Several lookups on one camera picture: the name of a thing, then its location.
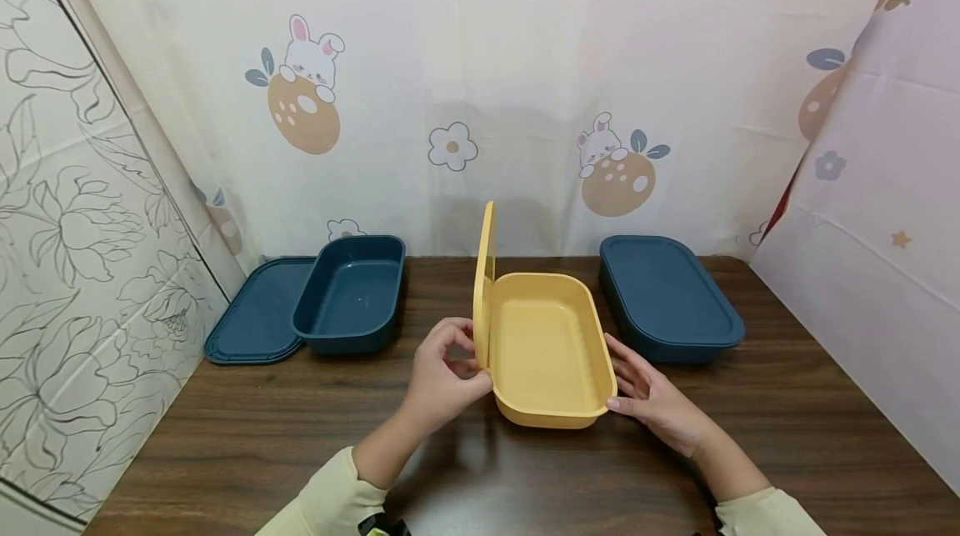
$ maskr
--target plastic container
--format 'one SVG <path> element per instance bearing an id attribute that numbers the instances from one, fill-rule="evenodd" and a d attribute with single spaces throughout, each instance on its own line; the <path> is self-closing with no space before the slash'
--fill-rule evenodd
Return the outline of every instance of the plastic container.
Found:
<path id="1" fill-rule="evenodd" d="M 487 203 L 473 290 L 473 341 L 500 412 L 532 428 L 586 428 L 617 394 L 593 296 L 561 274 L 494 271 Z"/>
<path id="2" fill-rule="evenodd" d="M 297 352 L 302 340 L 290 314 L 315 257 L 279 258 L 253 270 L 203 345 L 218 365 L 274 363 Z"/>
<path id="3" fill-rule="evenodd" d="M 405 250 L 390 235 L 323 247 L 292 315 L 294 332 L 314 353 L 379 351 L 393 335 Z"/>
<path id="4" fill-rule="evenodd" d="M 618 235 L 600 244 L 600 284 L 623 342 L 657 363 L 709 363 L 743 340 L 743 320 L 680 242 Z"/>

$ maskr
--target lid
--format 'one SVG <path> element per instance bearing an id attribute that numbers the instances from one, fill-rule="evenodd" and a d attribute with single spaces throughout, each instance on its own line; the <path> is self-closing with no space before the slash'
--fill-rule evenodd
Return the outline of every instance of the lid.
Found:
<path id="1" fill-rule="evenodd" d="M 220 365 L 273 363 L 297 352 L 290 316 L 316 257 L 274 259 L 253 270 L 203 346 Z"/>
<path id="2" fill-rule="evenodd" d="M 477 253 L 477 273 L 473 281 L 473 347 L 476 349 L 477 365 L 486 369 L 490 358 L 490 314 L 493 305 L 493 281 L 497 246 L 497 222 L 493 217 L 493 201 L 487 203 L 482 214 L 480 250 Z"/>
<path id="3" fill-rule="evenodd" d="M 600 244 L 613 288 L 634 328 L 665 344 L 730 347 L 743 320 L 693 251 L 663 237 L 610 237 Z"/>

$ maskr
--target wristwatch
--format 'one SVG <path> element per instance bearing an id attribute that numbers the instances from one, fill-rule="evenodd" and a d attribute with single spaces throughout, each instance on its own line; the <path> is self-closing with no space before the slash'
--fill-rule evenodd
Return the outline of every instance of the wristwatch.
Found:
<path id="1" fill-rule="evenodd" d="M 390 523 L 383 513 L 364 519 L 357 526 L 360 536 L 412 536 L 403 519 Z"/>

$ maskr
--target yellow plastic container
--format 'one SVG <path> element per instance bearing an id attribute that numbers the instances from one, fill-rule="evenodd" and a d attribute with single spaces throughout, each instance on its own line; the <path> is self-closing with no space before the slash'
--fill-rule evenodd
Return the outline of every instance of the yellow plastic container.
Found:
<path id="1" fill-rule="evenodd" d="M 617 395 L 593 296 L 562 274 L 497 278 L 493 203 L 482 221 L 473 342 L 500 412 L 531 428 L 586 428 Z"/>

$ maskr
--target floral patterned wall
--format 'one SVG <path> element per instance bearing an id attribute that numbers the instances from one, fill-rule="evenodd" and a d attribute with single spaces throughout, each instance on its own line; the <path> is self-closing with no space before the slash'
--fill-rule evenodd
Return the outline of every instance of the floral patterned wall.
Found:
<path id="1" fill-rule="evenodd" d="M 227 298 L 58 0 L 0 0 L 0 53 L 0 512 L 80 531 Z"/>

